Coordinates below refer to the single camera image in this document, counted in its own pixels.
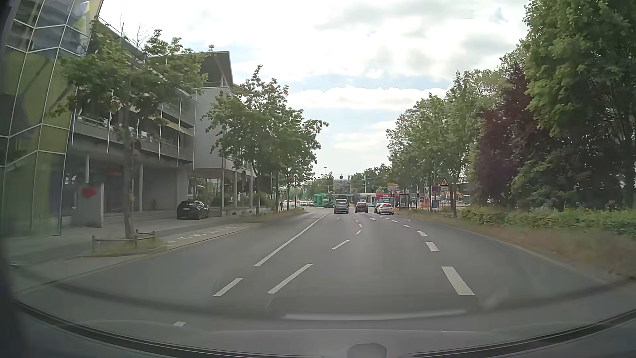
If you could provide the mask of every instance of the shrub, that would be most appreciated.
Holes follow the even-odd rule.
[[[564,211],[503,211],[484,206],[468,206],[461,215],[478,224],[603,229],[636,237],[636,210],[600,211],[581,208]]]

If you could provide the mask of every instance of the sky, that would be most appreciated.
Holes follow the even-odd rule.
[[[104,0],[130,36],[162,29],[196,51],[229,50],[235,83],[258,64],[289,105],[329,122],[314,171],[338,177],[389,163],[386,129],[456,71],[494,69],[527,28],[527,0]]]

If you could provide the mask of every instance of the glass facade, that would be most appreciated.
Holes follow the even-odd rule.
[[[62,57],[85,55],[102,0],[21,0],[0,86],[0,235],[60,233],[71,114],[49,113],[74,91]]]

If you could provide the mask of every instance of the stairs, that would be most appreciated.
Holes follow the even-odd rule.
[[[176,215],[176,210],[142,211],[140,213],[131,214],[135,221],[154,220],[158,218],[176,218]],[[119,222],[123,222],[123,213],[104,214],[104,225],[116,224]]]

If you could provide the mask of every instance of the dark red car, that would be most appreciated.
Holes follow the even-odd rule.
[[[355,208],[354,212],[356,212],[356,213],[369,213],[369,206],[364,201],[361,201],[359,203],[356,203],[356,208]]]

